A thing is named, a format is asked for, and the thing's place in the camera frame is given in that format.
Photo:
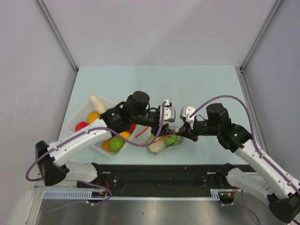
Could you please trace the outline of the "clear zip top bag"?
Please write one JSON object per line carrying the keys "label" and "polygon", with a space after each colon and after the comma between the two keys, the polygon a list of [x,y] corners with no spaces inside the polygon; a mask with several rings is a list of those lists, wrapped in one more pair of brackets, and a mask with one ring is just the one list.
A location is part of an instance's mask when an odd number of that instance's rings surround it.
{"label": "clear zip top bag", "polygon": [[[154,135],[151,133],[150,127],[145,127],[135,135],[135,139],[140,144],[150,143],[154,139]],[[184,137],[176,134],[159,136],[151,145],[146,147],[146,150],[153,154],[159,154],[168,148],[174,148],[176,146],[182,146],[186,143]]]}

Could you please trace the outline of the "toy green watermelon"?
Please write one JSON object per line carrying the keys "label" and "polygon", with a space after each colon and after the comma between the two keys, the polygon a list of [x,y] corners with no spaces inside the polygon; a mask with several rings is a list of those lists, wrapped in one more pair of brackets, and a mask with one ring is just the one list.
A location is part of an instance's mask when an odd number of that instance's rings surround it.
{"label": "toy green watermelon", "polygon": [[181,143],[181,137],[178,135],[166,135],[163,138],[163,142],[167,147],[176,146]]}

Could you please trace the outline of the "toy green cabbage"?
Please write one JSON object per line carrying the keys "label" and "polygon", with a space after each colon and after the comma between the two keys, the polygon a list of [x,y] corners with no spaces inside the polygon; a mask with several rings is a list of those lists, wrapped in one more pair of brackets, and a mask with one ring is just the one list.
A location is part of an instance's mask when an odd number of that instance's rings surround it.
{"label": "toy green cabbage", "polygon": [[147,151],[151,154],[158,154],[165,149],[166,145],[162,139],[156,140],[147,147]]}

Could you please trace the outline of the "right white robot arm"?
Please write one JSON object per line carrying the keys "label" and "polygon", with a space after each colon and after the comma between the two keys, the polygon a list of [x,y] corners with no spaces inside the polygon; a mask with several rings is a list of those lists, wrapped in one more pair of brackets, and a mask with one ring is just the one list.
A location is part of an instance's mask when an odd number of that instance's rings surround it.
{"label": "right white robot arm", "polygon": [[254,178],[231,164],[218,171],[216,182],[221,188],[239,187],[268,205],[281,222],[290,223],[300,212],[300,181],[280,167],[243,126],[231,122],[221,103],[206,108],[208,118],[198,121],[195,108],[183,107],[184,124],[179,134],[197,141],[199,136],[216,136],[220,145],[247,162],[261,177]]}

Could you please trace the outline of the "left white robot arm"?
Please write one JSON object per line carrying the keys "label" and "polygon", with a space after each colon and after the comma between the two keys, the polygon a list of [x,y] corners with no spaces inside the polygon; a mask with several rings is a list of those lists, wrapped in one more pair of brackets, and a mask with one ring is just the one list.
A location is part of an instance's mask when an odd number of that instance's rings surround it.
{"label": "left white robot arm", "polygon": [[104,178],[97,164],[74,163],[70,159],[96,143],[119,136],[133,124],[150,127],[156,138],[161,136],[168,130],[166,122],[175,121],[175,109],[168,99],[157,108],[150,108],[149,101],[148,94],[136,91],[113,108],[105,109],[99,103],[100,117],[88,126],[50,144],[38,142],[36,158],[44,184],[54,186],[63,180],[75,180],[95,188],[101,186]]}

